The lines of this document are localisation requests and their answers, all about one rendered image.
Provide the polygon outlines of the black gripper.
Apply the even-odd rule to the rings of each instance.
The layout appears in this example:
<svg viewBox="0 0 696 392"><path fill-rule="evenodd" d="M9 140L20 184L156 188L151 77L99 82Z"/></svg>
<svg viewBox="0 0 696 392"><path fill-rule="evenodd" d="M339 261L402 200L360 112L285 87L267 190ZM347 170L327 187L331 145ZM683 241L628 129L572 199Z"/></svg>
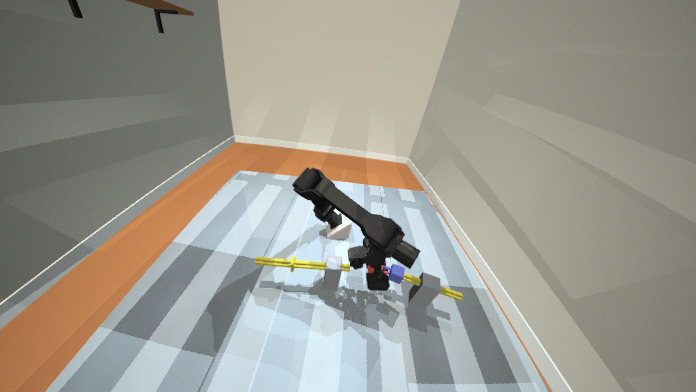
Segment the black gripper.
<svg viewBox="0 0 696 392"><path fill-rule="evenodd" d="M367 238L363 239L363 246L365 243L368 244L368 249L370 255L371 255L371 268L374 268L374 271L372 273L367 273L367 288L369 290L374 290L374 291L388 291L390 288L390 282L388 275L385 274L384 271L382 271L381 266L386 265L385 259L388 258L384 254L380 254L376 252L372 245L369 243L369 240Z"/></svg>

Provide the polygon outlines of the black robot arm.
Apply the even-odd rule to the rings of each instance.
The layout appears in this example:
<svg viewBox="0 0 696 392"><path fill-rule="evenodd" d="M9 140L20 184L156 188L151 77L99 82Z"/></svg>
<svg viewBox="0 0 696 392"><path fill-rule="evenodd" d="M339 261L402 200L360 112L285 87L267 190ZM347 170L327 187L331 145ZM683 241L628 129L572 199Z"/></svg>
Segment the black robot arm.
<svg viewBox="0 0 696 392"><path fill-rule="evenodd" d="M376 252L388 258L392 257L411 269L421 250L402 240L405 233L393 219L371 214L336 188L321 170L313 167L306 167L293 183L293 187L298 195L313 203L314 215L320 221L326 221L331 230L342 224L343 214L360 227L363 236L369 240ZM340 214L337 214L335 209ZM367 243L364 246L348 248L350 267L358 270L362 269L364 264L371 265L371 255L367 249Z"/></svg>

